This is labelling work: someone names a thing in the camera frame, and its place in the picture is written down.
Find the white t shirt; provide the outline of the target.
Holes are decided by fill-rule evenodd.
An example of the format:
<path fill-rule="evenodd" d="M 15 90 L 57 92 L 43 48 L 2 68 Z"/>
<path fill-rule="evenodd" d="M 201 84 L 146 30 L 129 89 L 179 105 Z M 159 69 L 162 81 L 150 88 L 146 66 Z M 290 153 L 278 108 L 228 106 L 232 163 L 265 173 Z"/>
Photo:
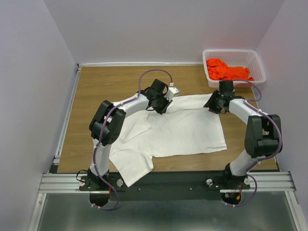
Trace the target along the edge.
<path fill-rule="evenodd" d="M 226 150 L 219 116 L 204 108 L 210 96 L 178 96 L 162 115 L 139 111 L 125 119 L 109 159 L 127 186 L 152 171 L 153 157 Z"/>

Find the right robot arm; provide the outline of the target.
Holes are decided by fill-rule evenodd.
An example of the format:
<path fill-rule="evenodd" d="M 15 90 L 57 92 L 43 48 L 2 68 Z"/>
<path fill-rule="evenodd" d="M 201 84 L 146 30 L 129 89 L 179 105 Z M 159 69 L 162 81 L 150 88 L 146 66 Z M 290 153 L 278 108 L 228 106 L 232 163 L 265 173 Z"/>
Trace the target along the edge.
<path fill-rule="evenodd" d="M 204 105 L 210 112 L 223 110 L 237 116 L 246 124 L 244 150 L 223 170 L 221 182 L 228 189 L 244 182 L 247 173 L 260 162 L 273 158 L 282 150 L 281 119 L 254 107 L 248 99 L 236 96 L 231 80 L 220 81 Z"/>

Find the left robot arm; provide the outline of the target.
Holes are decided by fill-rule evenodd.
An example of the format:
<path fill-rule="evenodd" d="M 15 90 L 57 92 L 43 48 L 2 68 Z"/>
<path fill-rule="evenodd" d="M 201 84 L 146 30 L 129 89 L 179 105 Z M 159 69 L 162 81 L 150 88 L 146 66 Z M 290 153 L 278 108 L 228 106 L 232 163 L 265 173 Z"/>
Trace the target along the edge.
<path fill-rule="evenodd" d="M 165 113 L 178 92 L 172 82 L 166 84 L 155 79 L 150 87 L 138 89 L 125 100 L 114 103 L 105 100 L 101 103 L 89 125 L 94 146 L 87 175 L 94 189 L 102 190 L 107 185 L 115 191 L 108 182 L 109 154 L 112 144 L 119 138 L 125 119 L 149 108 L 158 114 Z"/>

